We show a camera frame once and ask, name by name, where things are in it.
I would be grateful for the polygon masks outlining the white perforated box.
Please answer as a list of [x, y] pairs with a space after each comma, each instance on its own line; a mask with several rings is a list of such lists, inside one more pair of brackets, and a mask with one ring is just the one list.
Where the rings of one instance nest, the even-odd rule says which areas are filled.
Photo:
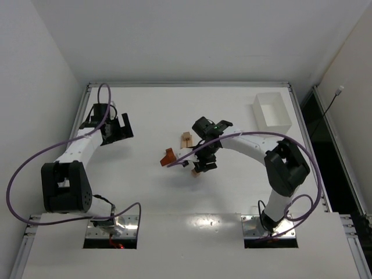
[[284, 100], [279, 92], [258, 93], [252, 109], [259, 131], [286, 134], [292, 126]]

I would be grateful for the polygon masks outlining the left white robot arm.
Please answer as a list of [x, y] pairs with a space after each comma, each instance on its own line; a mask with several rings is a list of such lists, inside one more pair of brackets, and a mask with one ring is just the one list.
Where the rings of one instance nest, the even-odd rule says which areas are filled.
[[44, 208], [49, 213], [74, 213], [90, 217], [94, 227], [118, 236], [125, 229], [116, 207], [101, 195], [94, 195], [86, 174], [90, 159], [104, 145], [134, 136], [127, 113], [118, 114], [113, 105], [93, 104], [63, 155], [41, 168]]

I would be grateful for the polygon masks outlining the short light wood block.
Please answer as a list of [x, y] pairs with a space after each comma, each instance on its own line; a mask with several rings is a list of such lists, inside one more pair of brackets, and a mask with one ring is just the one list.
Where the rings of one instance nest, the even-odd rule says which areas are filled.
[[190, 134], [190, 132], [184, 132], [182, 134], [183, 141], [189, 141], [191, 138], [192, 138], [192, 135]]

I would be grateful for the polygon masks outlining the long light wood block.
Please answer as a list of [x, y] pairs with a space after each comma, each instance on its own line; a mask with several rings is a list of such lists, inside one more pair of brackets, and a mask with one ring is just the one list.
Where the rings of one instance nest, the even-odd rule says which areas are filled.
[[180, 144], [180, 148], [183, 149], [183, 148], [186, 148], [187, 147], [187, 140], [184, 139], [183, 136], [181, 136], [181, 144]]

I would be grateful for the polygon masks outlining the small light wood cube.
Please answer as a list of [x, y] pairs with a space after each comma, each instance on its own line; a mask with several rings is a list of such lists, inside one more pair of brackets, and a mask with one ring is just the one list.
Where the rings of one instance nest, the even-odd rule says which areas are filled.
[[200, 173], [197, 173], [195, 170], [191, 170], [191, 174], [193, 177], [198, 177]]

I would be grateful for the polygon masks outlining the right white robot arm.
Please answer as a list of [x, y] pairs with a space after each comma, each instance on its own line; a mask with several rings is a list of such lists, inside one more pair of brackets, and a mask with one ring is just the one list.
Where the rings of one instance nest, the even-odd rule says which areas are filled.
[[210, 145], [195, 152], [196, 173], [217, 168], [216, 152], [220, 148], [244, 154], [266, 168], [271, 194], [260, 221], [261, 226], [272, 233], [284, 219], [285, 209], [292, 202], [296, 189], [310, 173], [299, 148], [288, 139], [275, 141], [256, 135], [227, 138], [227, 135], [238, 132], [231, 122], [222, 120], [214, 123], [204, 116], [194, 123], [192, 130], [205, 142], [212, 141]]

